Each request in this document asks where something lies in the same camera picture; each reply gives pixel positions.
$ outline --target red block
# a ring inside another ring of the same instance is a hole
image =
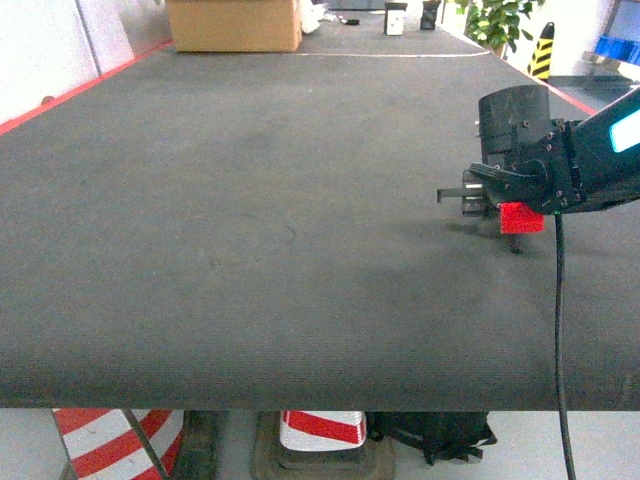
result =
[[[538,233],[544,230],[544,215],[524,203],[503,203],[500,207],[500,232],[503,234]]]

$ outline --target red white striped cone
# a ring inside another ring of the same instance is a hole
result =
[[[280,417],[280,443],[290,450],[348,450],[362,446],[366,437],[364,412],[286,410]]]
[[[156,468],[122,410],[53,409],[79,480],[162,480],[173,470],[182,441],[181,410],[133,410],[161,462]]]

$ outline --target black cable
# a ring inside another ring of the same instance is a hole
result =
[[[93,44],[91,35],[89,34],[89,27],[87,26],[87,20],[84,16],[84,11],[82,10],[82,6],[80,5],[80,0],[76,0],[76,10],[78,11],[78,16],[80,17],[80,23],[82,24],[84,35],[87,39],[87,43],[89,44],[89,51],[91,52],[91,58],[93,59],[93,64],[96,67],[96,72],[98,72],[98,77],[101,77],[102,68],[100,68],[100,62],[98,61],[98,54],[96,52],[96,47]]]
[[[567,418],[567,397],[564,391],[564,372],[562,365],[562,312],[564,306],[564,230],[562,215],[556,218],[556,392],[558,394],[558,413],[560,414],[560,433],[564,450],[564,463],[567,467],[567,478],[576,480],[569,437],[569,420]]]
[[[127,419],[127,422],[129,422],[129,426],[131,427],[131,430],[133,430],[133,432],[138,437],[138,440],[140,440],[140,443],[142,443],[142,447],[144,448],[145,453],[149,457],[149,460],[151,460],[151,463],[157,470],[160,478],[162,480],[169,480],[170,476],[167,473],[167,470],[164,468],[164,464],[162,463],[162,460],[160,460],[160,458],[158,458],[158,455],[156,455],[156,451],[151,446],[151,442],[149,442],[149,439],[147,438],[147,434],[142,429],[142,426],[140,425],[140,422],[138,422],[138,419],[136,418],[136,416],[133,414],[131,410],[122,410],[122,413],[124,414],[124,417]]]

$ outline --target green leaves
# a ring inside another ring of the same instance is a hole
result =
[[[546,0],[454,0],[457,11],[468,8],[465,35],[480,45],[499,49],[508,44],[515,52],[516,40],[520,35],[527,40],[533,36],[520,29],[520,15],[527,18],[535,5],[543,5]]]

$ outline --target gray table surface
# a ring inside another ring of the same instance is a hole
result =
[[[0,138],[0,406],[555,408],[551,222],[516,256],[435,203],[530,81],[359,15],[311,55],[167,48]],[[640,407],[639,207],[565,221],[572,409]]]

